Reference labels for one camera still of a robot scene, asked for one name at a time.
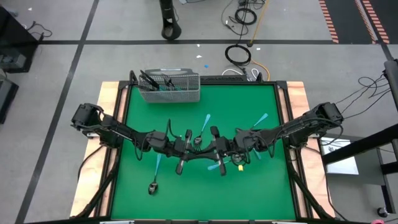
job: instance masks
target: concrete floor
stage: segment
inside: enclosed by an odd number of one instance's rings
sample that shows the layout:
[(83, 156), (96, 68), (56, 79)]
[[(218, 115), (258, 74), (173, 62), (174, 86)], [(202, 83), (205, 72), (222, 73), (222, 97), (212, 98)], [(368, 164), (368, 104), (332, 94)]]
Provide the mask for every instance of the concrete floor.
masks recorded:
[[(52, 30), (49, 40), (80, 40), (93, 2), (0, 1), (19, 11), (20, 23), (30, 26), (37, 21)], [(237, 39), (221, 25), (220, 14), (227, 1), (174, 4), (183, 29), (180, 40)], [(235, 8), (226, 10), (224, 20)], [(160, 29), (157, 1), (100, 0), (87, 39), (161, 40)], [(249, 29), (244, 39), (251, 37), (254, 28)], [(271, 0), (257, 38), (331, 40), (317, 0)], [(224, 57), (227, 46), (85, 45), (25, 221), (68, 218), (76, 173), (86, 146), (86, 139), (70, 127), (70, 119), (80, 103), (96, 103), (101, 82), (126, 80), (132, 69), (164, 67), (187, 67), (201, 75), (219, 75), (226, 68), (233, 68)], [(76, 49), (74, 44), (41, 45), (29, 73), (9, 75), (20, 89), (6, 123), (0, 126), (1, 223), (16, 220)], [(389, 49), (398, 57), (397, 45), (389, 45)], [(251, 52), (254, 60), (268, 66), (271, 80), (303, 81), (311, 107), (324, 101), (338, 101), (361, 88), (357, 83), (359, 77), (378, 78), (386, 60), (379, 45), (264, 44), (255, 45)], [(244, 57), (244, 53), (237, 51), (230, 54), (234, 58)], [(345, 115), (362, 111), (372, 102), (362, 98)], [(396, 113), (392, 96), (386, 95), (365, 114), (346, 120), (345, 135), (365, 137), (375, 133), (398, 122)], [(393, 161), (388, 152), (383, 152), (383, 156), (386, 162)], [(389, 178), (394, 185), (398, 184), (398, 176)], [(384, 205), (380, 187), (347, 183), (338, 177), (329, 179), (332, 201), (346, 218), (359, 222), (377, 219), (375, 210)], [(393, 193), (398, 202), (398, 192)]]

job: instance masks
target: green table surface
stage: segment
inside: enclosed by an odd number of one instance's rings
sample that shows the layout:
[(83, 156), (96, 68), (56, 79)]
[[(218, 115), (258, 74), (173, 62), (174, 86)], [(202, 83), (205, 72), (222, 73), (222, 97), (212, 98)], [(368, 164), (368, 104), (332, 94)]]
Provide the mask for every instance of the green table surface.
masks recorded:
[[(217, 126), (220, 135), (232, 139), (235, 128), (249, 129), (264, 114), (268, 118), (256, 128), (279, 125), (273, 86), (202, 85), (198, 103), (146, 103), (133, 88), (127, 114), (127, 125), (142, 132), (165, 131), (167, 120), (172, 131), (184, 136), (187, 129), (193, 136), (200, 133), (207, 114), (211, 118), (202, 134), (202, 146), (209, 145), (210, 127)], [(178, 158), (162, 156), (153, 196), (147, 192), (154, 179), (157, 154), (144, 153), (136, 159), (131, 142), (123, 144), (111, 217), (113, 219), (172, 220), (292, 220), (295, 218), (282, 141), (278, 141), (275, 157), (268, 152), (259, 160), (251, 153), (251, 163), (244, 171), (231, 162), (227, 175), (219, 169), (208, 171), (215, 164), (198, 159), (184, 164), (182, 175), (175, 173)]]

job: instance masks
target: wooden board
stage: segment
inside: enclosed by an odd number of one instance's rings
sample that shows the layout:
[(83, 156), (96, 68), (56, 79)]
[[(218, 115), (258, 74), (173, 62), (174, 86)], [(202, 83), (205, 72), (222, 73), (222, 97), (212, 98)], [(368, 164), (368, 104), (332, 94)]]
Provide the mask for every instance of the wooden board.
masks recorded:
[[(287, 82), (289, 89), (290, 104), (292, 106), (294, 118), (301, 116), (304, 112), (309, 110), (309, 105), (307, 101), (307, 95), (305, 94), (304, 84), (302, 82)], [(116, 95), (118, 92), (119, 82), (103, 82), (101, 91), (99, 93), (98, 105), (101, 106), (105, 113), (113, 114), (113, 109), (116, 102)], [(285, 100), (283, 92), (281, 93), (281, 103), (283, 108), (284, 120), (287, 121), (287, 111), (285, 107)], [(126, 100), (126, 91), (122, 93), (121, 106), (119, 109), (118, 120), (121, 121), (123, 116), (123, 109)], [(98, 148), (99, 139), (89, 139), (85, 157)], [(314, 149), (318, 149), (318, 144), (316, 139), (310, 139), (308, 141), (308, 146)], [(75, 199), (73, 201), (71, 216), (80, 213), (86, 204), (91, 200), (94, 193), (98, 190), (102, 168), (104, 164), (106, 149), (102, 149), (100, 152), (95, 154), (90, 160), (87, 161), (85, 166), (81, 170), (80, 179), (76, 189)], [(307, 180), (307, 187), (316, 198), (318, 203), (325, 209), (325, 211), (331, 215), (335, 216), (334, 211), (330, 204), (328, 203), (327, 189), (326, 189), (326, 179), (323, 170), (322, 159), (319, 154), (310, 150), (302, 150), (301, 153), (303, 166), (305, 171), (305, 178)], [(298, 187), (298, 204), (300, 206), (300, 213), (303, 217), (305, 214), (305, 205), (303, 200), (303, 195)], [(106, 206), (109, 199), (109, 188), (104, 193), (103, 204), (101, 206), (101, 215), (106, 214)]]

